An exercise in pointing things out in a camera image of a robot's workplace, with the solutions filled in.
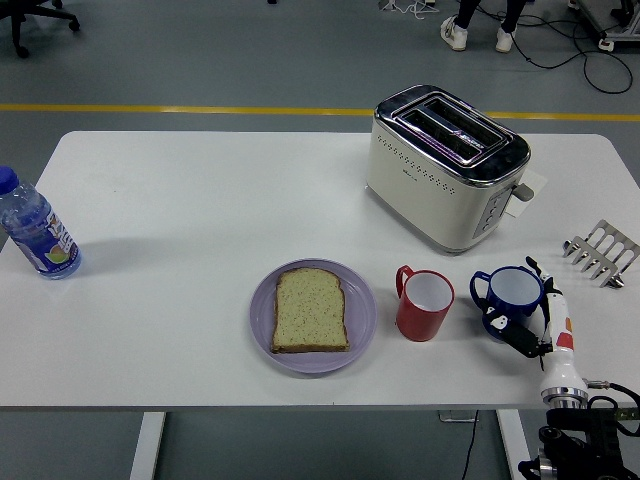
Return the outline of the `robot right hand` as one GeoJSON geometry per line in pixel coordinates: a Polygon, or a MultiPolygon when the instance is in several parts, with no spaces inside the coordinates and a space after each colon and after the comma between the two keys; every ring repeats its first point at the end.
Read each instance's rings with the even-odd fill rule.
{"type": "Polygon", "coordinates": [[[500,314],[490,306],[483,309],[490,329],[498,338],[528,358],[539,357],[544,370],[541,397],[545,403],[560,408],[584,406],[588,398],[586,381],[574,365],[574,343],[567,302],[552,275],[532,257],[526,263],[542,283],[543,298],[539,303],[544,318],[544,332],[537,337],[513,318],[500,314]]]}

